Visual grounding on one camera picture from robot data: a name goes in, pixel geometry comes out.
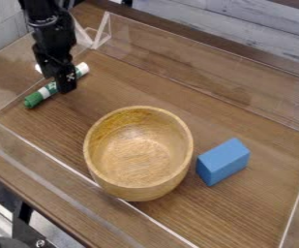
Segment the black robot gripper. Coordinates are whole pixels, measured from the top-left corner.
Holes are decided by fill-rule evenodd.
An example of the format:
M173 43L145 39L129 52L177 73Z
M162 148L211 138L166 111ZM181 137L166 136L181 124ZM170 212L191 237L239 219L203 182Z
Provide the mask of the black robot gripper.
M77 88L77 69L70 54L77 43L72 14L60 0L18 1L33 28L33 52L44 76L56 78L58 90L66 94Z

